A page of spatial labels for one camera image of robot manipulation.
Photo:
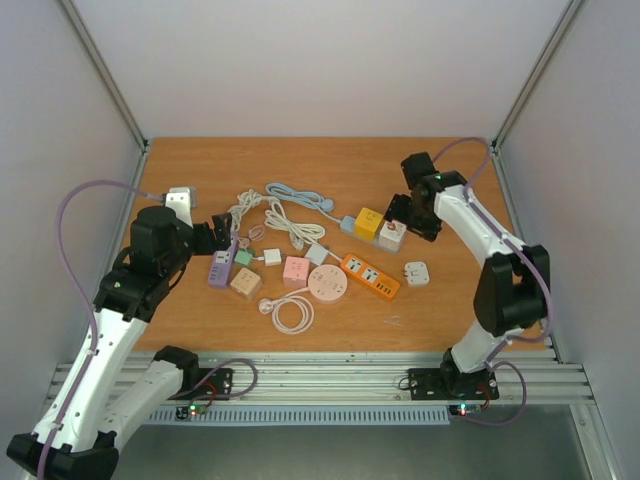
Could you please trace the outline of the white cube socket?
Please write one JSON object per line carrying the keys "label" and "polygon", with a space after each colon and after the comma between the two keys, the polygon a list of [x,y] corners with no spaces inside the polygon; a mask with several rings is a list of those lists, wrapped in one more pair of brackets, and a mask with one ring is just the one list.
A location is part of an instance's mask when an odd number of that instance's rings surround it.
{"label": "white cube socket", "polygon": [[378,233],[378,245],[392,253],[397,253],[404,242],[407,227],[397,220],[384,221]]}

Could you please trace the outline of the yellow cube socket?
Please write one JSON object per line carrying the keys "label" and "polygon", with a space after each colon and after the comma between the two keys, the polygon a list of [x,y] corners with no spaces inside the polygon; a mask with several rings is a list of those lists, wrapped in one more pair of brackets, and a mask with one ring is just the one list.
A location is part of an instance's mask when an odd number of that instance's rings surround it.
{"label": "yellow cube socket", "polygon": [[368,207],[362,207],[354,221],[354,235],[373,242],[384,220],[383,214]]}

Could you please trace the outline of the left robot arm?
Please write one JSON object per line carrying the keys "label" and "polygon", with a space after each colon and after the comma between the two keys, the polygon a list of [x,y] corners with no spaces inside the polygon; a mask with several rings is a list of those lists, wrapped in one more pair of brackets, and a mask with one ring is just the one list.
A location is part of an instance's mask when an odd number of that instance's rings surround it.
{"label": "left robot arm", "polygon": [[63,386],[33,431],[15,435],[8,457],[39,479],[108,479],[136,430],[164,401],[201,386],[198,357],[165,346],[116,400],[116,378],[160,303],[195,255],[231,244],[232,217],[191,224],[189,208],[151,206],[130,226],[130,244],[103,277],[94,323]]}

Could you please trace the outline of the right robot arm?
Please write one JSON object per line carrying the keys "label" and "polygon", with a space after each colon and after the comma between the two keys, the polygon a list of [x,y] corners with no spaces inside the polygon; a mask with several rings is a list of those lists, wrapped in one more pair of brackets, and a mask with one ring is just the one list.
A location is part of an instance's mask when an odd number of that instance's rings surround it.
{"label": "right robot arm", "polygon": [[479,202],[457,171],[438,171],[426,152],[401,163],[408,194],[397,194],[385,213],[419,237],[433,242],[448,225],[478,262],[481,273],[473,299],[475,319],[449,348],[436,373],[449,398],[488,386],[497,354],[540,321],[552,319],[550,257],[504,228]]}

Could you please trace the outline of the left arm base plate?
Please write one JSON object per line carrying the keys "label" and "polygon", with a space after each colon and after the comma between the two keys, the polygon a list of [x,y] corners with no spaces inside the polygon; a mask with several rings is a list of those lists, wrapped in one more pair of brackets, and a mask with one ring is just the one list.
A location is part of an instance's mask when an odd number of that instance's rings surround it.
{"label": "left arm base plate", "polygon": [[234,370],[224,367],[210,375],[197,389],[179,397],[181,401],[209,400],[213,395],[221,397],[231,393]]}

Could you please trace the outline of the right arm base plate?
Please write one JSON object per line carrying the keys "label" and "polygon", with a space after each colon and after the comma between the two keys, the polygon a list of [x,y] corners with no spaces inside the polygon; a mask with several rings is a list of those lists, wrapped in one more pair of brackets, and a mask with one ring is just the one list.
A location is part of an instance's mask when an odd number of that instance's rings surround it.
{"label": "right arm base plate", "polygon": [[412,400],[461,402],[500,398],[495,374],[487,370],[452,373],[441,368],[412,368],[408,370],[408,380]]}

